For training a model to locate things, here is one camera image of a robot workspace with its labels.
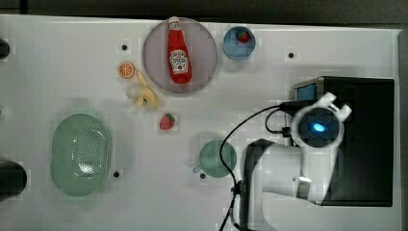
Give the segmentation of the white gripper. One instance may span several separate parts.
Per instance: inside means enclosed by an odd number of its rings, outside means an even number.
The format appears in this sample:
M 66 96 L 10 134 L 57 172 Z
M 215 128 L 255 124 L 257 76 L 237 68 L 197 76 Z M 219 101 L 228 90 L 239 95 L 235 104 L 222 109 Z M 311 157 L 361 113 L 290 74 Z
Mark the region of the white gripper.
M 334 112 L 339 122 L 344 122 L 352 113 L 352 109 L 347 105 L 343 104 L 342 107 L 336 105 L 337 96 L 331 92 L 325 93 L 317 102 L 317 106 L 320 108 L 328 108 Z

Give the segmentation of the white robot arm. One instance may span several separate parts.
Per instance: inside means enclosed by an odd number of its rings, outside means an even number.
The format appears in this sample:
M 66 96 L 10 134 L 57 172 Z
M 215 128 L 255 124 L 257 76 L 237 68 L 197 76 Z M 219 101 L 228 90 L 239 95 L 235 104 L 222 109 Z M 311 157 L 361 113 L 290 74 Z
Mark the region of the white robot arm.
M 328 92 L 317 100 L 283 102 L 277 109 L 292 117 L 286 135 L 292 145 L 258 139 L 242 156 L 240 231 L 276 231 L 264 215 L 263 194 L 275 193 L 319 205 L 333 178 L 344 123 L 352 109 L 335 105 Z

